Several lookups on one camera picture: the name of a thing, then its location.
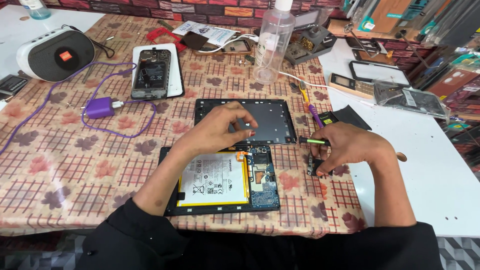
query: orange logo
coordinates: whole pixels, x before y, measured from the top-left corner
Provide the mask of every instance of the orange logo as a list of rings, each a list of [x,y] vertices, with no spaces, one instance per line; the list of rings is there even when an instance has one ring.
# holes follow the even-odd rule
[[[68,59],[72,58],[72,55],[68,51],[66,51],[64,53],[61,53],[60,57],[62,60],[67,61]]]

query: geometric patterned floor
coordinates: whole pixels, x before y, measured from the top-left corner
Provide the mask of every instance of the geometric patterned floor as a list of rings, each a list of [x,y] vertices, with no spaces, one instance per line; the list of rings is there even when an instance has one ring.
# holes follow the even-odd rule
[[[480,238],[437,237],[445,270],[480,270]]]
[[[88,235],[76,233],[66,233],[58,251],[0,254],[0,270],[74,270]],[[437,237],[437,241],[444,270],[480,270],[480,238]]]

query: green screwdriver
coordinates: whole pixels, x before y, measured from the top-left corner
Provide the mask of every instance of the green screwdriver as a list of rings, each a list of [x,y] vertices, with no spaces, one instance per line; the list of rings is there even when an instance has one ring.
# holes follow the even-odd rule
[[[311,144],[318,144],[318,145],[325,145],[325,146],[331,146],[330,142],[328,140],[322,141],[322,140],[316,140],[316,139],[309,139],[303,136],[299,137],[299,143],[311,143]]]

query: white desk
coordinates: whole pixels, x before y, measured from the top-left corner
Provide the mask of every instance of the white desk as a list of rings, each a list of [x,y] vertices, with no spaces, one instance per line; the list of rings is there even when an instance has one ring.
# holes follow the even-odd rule
[[[103,14],[52,9],[46,20],[29,19],[21,6],[0,10],[0,77],[17,74],[17,48],[24,42],[61,27],[86,31]],[[320,57],[326,78],[331,72],[351,78],[351,49],[339,39],[333,50]],[[400,168],[417,220],[433,225],[439,236],[480,237],[480,184],[432,117],[407,111],[370,107],[329,90],[334,110],[350,105],[376,132],[392,143],[408,161]],[[355,188],[367,222],[373,225],[373,179],[366,163],[350,164]]]
[[[23,43],[34,39],[62,25],[73,25],[80,31],[90,29],[104,14],[93,12],[78,12],[50,9],[52,16],[45,20],[29,18],[28,12],[22,6],[7,5],[0,9],[0,79],[9,74],[17,75],[20,67],[17,64],[16,53]]]
[[[332,72],[352,78],[348,63],[354,57],[344,39],[319,59],[325,81]],[[328,93],[334,110],[350,105],[373,132],[406,155],[408,160],[399,162],[400,169],[418,221],[431,224],[438,236],[480,237],[480,183],[433,117],[367,106],[357,102],[357,96],[351,99],[330,89]],[[372,173],[366,162],[349,166],[367,223],[373,226]]]

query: plastic bottle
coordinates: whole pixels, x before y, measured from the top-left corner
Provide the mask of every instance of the plastic bottle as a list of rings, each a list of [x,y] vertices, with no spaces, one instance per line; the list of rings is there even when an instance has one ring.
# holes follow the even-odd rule
[[[20,4],[28,10],[30,17],[35,20],[47,19],[52,12],[45,6],[42,0],[19,0]]]
[[[277,0],[274,9],[264,13],[253,68],[253,77],[260,84],[269,85],[278,78],[295,26],[295,17],[290,13],[292,2]]]

